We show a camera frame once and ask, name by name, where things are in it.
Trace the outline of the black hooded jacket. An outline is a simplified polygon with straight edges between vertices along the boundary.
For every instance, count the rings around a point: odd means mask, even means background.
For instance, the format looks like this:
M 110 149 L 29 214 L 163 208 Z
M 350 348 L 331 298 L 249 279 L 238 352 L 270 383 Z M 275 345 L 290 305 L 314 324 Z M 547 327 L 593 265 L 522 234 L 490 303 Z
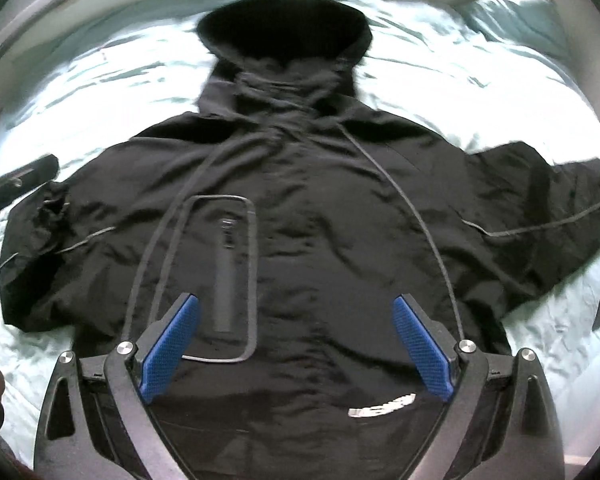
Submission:
M 600 250 L 600 160 L 470 154 L 355 95 L 372 33 L 332 0 L 199 23 L 196 112 L 10 212 L 5 321 L 76 328 L 38 423 L 45 479 L 560 479 L 539 361 L 502 324 Z M 136 342 L 188 292 L 196 334 L 151 404 Z M 443 402 L 400 341 L 411 295 L 456 340 Z

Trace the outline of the light teal bed comforter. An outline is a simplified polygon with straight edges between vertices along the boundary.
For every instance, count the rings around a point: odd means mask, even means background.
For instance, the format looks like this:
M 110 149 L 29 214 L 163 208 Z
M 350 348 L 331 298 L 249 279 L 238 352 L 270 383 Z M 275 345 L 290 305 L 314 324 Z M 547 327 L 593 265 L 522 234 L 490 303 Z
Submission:
M 426 126 L 469 153 L 509 142 L 548 162 L 600 159 L 600 121 L 572 69 L 489 41 L 454 8 L 417 0 L 337 0 L 361 10 L 373 42 L 358 98 Z M 104 148 L 196 106 L 213 64 L 186 0 L 132 6 L 61 40 L 0 113 L 0 176 L 54 154 L 68 177 Z M 542 299 L 506 316 L 514 349 L 537 351 L 566 460 L 600 445 L 600 252 Z

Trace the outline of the teal pillow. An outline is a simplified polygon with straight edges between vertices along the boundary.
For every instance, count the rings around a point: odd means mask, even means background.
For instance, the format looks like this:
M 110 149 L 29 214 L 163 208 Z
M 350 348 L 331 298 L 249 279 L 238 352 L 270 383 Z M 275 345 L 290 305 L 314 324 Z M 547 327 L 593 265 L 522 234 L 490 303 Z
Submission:
M 472 0 L 455 10 L 486 40 L 526 47 L 564 67 L 573 66 L 565 26 L 553 0 Z

